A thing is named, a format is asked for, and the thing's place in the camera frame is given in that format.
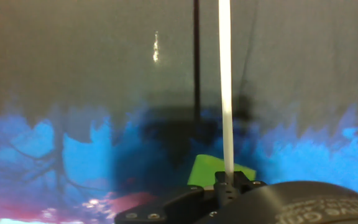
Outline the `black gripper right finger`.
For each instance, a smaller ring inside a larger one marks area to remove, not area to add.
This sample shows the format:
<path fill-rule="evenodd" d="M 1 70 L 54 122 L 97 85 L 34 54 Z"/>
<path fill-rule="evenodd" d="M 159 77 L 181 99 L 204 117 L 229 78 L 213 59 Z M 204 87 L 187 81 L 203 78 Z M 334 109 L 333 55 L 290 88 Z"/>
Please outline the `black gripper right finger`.
<path fill-rule="evenodd" d="M 233 176 L 233 186 L 239 191 L 240 194 L 244 194 L 250 190 L 264 187 L 267 184 L 259 180 L 249 180 L 246 175 L 241 171 L 235 171 Z"/>

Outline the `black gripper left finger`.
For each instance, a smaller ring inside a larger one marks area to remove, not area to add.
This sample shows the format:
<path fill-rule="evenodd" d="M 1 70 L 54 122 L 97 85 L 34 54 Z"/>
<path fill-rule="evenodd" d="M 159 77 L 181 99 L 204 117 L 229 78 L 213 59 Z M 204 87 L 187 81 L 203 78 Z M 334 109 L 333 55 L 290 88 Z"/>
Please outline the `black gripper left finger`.
<path fill-rule="evenodd" d="M 188 185 L 154 201 L 120 212 L 116 224 L 194 224 L 214 218 L 237 197 L 234 174 L 216 172 L 212 187 Z"/>

